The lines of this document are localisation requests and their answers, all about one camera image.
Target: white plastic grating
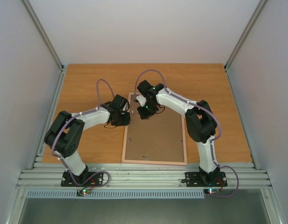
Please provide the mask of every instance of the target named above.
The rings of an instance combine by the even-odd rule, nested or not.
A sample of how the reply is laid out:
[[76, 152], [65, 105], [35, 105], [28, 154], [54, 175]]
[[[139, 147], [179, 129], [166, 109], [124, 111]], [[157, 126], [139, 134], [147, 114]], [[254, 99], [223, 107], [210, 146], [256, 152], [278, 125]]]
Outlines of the white plastic grating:
[[136, 199], [136, 198], [204, 198], [203, 190], [95, 190], [85, 196], [77, 196], [70, 189], [30, 189], [27, 198], [88, 198], [88, 199]]

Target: metal floor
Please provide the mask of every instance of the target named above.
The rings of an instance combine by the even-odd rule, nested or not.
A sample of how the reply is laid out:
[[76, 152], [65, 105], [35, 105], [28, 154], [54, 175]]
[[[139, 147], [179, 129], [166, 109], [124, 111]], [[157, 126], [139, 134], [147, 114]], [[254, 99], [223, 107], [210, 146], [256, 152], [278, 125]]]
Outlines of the metal floor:
[[268, 224], [261, 191], [230, 198], [36, 199], [27, 198], [20, 224]]

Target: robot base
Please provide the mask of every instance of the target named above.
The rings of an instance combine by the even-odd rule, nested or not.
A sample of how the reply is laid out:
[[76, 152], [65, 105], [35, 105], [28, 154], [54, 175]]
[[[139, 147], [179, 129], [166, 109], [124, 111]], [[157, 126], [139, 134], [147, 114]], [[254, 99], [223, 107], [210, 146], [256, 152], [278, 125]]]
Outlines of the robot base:
[[[95, 172], [88, 172], [87, 173], [87, 178], [88, 179], [91, 175], [93, 175]], [[101, 186], [103, 184], [103, 174], [97, 174], [92, 177], [92, 179], [95, 181], [95, 184], [93, 184], [92, 180], [87, 181], [87, 183], [83, 185], [76, 185], [70, 174], [65, 171], [62, 175], [62, 180], [61, 180], [61, 187], [91, 187], [91, 186]]]
[[[187, 187], [205, 187], [205, 184], [200, 178], [200, 174], [200, 172], [186, 172], [185, 179], [181, 182], [186, 183]], [[221, 187], [221, 184], [216, 179], [220, 179], [224, 187], [228, 186], [226, 174], [224, 172], [219, 172], [215, 179], [210, 182], [208, 187]]]

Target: small black part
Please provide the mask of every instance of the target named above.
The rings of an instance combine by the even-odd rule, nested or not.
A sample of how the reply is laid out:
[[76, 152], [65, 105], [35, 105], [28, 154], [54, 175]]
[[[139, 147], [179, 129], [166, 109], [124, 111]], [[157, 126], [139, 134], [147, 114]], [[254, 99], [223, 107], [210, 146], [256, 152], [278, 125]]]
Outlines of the small black part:
[[138, 112], [139, 112], [139, 115], [140, 115], [140, 118], [143, 120], [143, 119], [148, 119], [149, 117], [151, 117], [153, 114], [155, 114], [157, 111], [158, 111], [158, 107], [149, 107], [146, 108], [145, 106], [142, 107], [138, 107], [137, 108]]
[[[88, 172], [88, 175], [87, 175], [87, 177], [86, 177], [86, 179], [85, 180], [87, 180], [91, 175], [93, 175], [95, 172]], [[93, 186], [93, 184], [92, 184], [92, 180], [89, 180], [87, 183], [85, 183], [84, 185], [82, 185], [82, 186], [80, 186], [80, 185], [76, 185], [74, 182], [73, 182], [73, 180], [71, 179], [71, 176], [70, 176], [70, 174], [67, 172], [67, 171], [65, 171], [64, 173], [63, 173], [63, 175], [62, 175], [62, 177], [64, 177], [65, 178], [65, 180], [64, 181], [61, 181], [61, 187], [91, 187], [91, 186]], [[102, 178], [103, 179], [103, 174], [97, 174], [97, 175], [95, 175], [95, 176], [93, 176], [92, 177], [92, 179], [95, 181], [95, 184], [94, 184], [94, 186], [101, 186], [102, 185], [102, 181], [101, 181], [101, 183], [99, 182], [99, 178]]]
[[157, 111], [159, 111], [159, 104], [156, 95], [163, 88], [163, 84], [159, 83], [156, 86], [152, 86], [147, 80], [142, 81], [138, 85], [137, 89], [146, 98], [145, 105], [143, 107], [140, 106], [137, 108], [141, 119], [148, 119]]
[[204, 185], [209, 185], [213, 180], [215, 180], [220, 173], [220, 168], [215, 168], [214, 171], [207, 173], [199, 167], [200, 179]]
[[[211, 112], [208, 103], [201, 100], [197, 105], [204, 107]], [[187, 132], [195, 142], [206, 143], [210, 136], [215, 135], [217, 123], [205, 111], [194, 107], [185, 113]]]
[[146, 97], [148, 91], [152, 88], [153, 86], [150, 85], [150, 83], [147, 80], [144, 80], [139, 83], [137, 86], [137, 89], [139, 92], [142, 94], [142, 96]]
[[124, 112], [119, 114], [118, 119], [111, 120], [111, 125], [113, 126], [127, 126], [130, 124], [130, 113]]
[[116, 95], [109, 106], [114, 110], [122, 111], [128, 100], [120, 95]]
[[126, 104], [129, 105], [128, 100], [117, 94], [112, 102], [101, 105], [110, 113], [107, 124], [111, 123], [113, 126], [127, 126], [130, 124], [130, 113], [123, 111]]
[[83, 196], [82, 190], [77, 190], [77, 196], [78, 196], [78, 197], [82, 197], [82, 196]]
[[[52, 148], [53, 142], [61, 128], [71, 117], [72, 115], [66, 111], [61, 111], [57, 115], [44, 139], [44, 142], [49, 145], [50, 148]], [[66, 127], [66, 129], [69, 128], [69, 131], [67, 133], [62, 132], [56, 143], [55, 151], [59, 152], [63, 158], [71, 156], [77, 150], [84, 125], [85, 123], [82, 120], [73, 119]]]
[[221, 184], [216, 180], [220, 179], [224, 187], [228, 186], [227, 180], [224, 181], [223, 178], [226, 177], [224, 172], [219, 172], [217, 176], [208, 184], [204, 184], [201, 180], [200, 172], [186, 172], [185, 179], [182, 180], [182, 183], [186, 183], [187, 187], [221, 187]]

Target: wooden board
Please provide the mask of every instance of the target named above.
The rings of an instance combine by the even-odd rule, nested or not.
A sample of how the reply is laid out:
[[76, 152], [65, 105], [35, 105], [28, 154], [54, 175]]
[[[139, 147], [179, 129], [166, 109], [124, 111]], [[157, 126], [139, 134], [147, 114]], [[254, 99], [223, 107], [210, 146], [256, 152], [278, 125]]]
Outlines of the wooden board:
[[125, 127], [122, 162], [187, 165], [184, 118], [167, 107], [141, 120], [134, 98], [130, 93], [130, 125]]
[[[215, 142], [219, 162], [251, 162], [250, 152], [236, 110], [229, 82], [222, 64], [70, 64], [66, 73], [56, 114], [59, 111], [80, 112], [97, 106], [96, 81], [106, 79], [115, 93], [124, 97], [133, 92], [136, 78], [146, 69], [157, 69], [165, 76], [174, 92], [192, 100], [206, 100], [223, 128]], [[148, 72], [140, 81], [161, 82], [155, 72]], [[108, 87], [100, 84], [102, 101], [112, 97]], [[199, 162], [196, 143], [185, 134], [187, 161]], [[97, 125], [83, 132], [79, 154], [86, 163], [121, 163], [124, 127], [106, 129]], [[59, 162], [46, 147], [45, 163]]]

